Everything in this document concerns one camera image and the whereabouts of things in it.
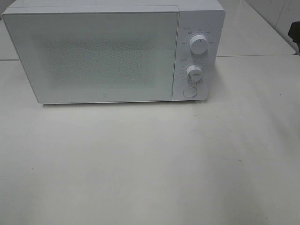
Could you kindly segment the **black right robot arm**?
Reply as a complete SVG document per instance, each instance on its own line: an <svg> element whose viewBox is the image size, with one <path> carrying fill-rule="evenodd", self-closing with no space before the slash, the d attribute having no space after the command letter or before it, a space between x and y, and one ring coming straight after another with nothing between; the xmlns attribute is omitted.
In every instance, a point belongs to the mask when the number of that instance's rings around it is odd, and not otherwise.
<svg viewBox="0 0 300 225"><path fill-rule="evenodd" d="M300 21L291 24L288 36L297 44L298 50L300 50Z"/></svg>

